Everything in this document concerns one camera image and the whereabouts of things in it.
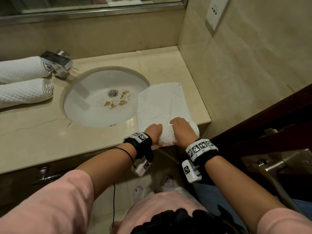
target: pink shirt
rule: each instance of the pink shirt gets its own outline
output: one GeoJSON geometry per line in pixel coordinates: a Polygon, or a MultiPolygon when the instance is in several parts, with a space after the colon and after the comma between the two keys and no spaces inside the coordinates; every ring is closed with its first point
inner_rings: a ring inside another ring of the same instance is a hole
{"type": "MultiPolygon", "coordinates": [[[[86,233],[93,202],[91,178],[83,171],[73,170],[0,218],[0,233],[86,233]]],[[[189,214],[195,209],[205,210],[177,192],[158,193],[135,204],[118,233],[130,233],[155,214],[178,208],[185,208],[189,214]]],[[[262,217],[257,233],[312,233],[312,222],[297,212],[278,208],[262,217]]]]}

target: white outlet plate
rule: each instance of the white outlet plate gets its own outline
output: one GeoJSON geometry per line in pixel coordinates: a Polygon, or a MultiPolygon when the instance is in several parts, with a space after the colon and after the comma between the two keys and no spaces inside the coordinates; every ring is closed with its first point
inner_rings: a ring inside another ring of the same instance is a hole
{"type": "Polygon", "coordinates": [[[206,20],[215,31],[229,0],[211,0],[206,20]]]}

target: wristband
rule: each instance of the wristband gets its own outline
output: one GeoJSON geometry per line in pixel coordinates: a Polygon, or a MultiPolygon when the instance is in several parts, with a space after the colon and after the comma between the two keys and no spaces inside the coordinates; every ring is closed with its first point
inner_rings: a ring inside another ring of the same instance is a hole
{"type": "Polygon", "coordinates": [[[195,161],[200,166],[204,166],[208,160],[220,155],[218,148],[209,139],[196,140],[187,147],[186,152],[191,161],[195,161]]]}
{"type": "Polygon", "coordinates": [[[123,143],[130,143],[137,151],[135,159],[142,159],[144,156],[148,162],[153,161],[153,152],[151,146],[152,138],[143,132],[137,132],[124,138],[123,143]]]}

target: dark wooden door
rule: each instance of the dark wooden door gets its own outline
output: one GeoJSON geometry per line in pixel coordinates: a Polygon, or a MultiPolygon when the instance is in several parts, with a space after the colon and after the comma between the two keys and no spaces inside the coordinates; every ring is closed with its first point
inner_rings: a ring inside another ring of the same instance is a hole
{"type": "MultiPolygon", "coordinates": [[[[211,140],[221,154],[269,192],[275,189],[258,173],[250,173],[243,156],[310,149],[312,151],[312,85],[294,93],[211,140]],[[272,128],[277,133],[266,134],[272,128]]],[[[279,174],[290,197],[312,201],[312,175],[279,174]]]]}

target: person's right arm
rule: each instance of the person's right arm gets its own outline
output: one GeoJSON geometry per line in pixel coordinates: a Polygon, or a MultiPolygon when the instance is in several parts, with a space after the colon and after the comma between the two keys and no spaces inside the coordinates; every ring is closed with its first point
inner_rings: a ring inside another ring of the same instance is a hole
{"type": "MultiPolygon", "coordinates": [[[[197,140],[198,137],[185,119],[174,118],[170,123],[176,145],[186,149],[197,140]]],[[[268,211],[286,208],[266,189],[221,156],[207,161],[205,170],[252,233],[257,233],[258,223],[268,211]]]]}

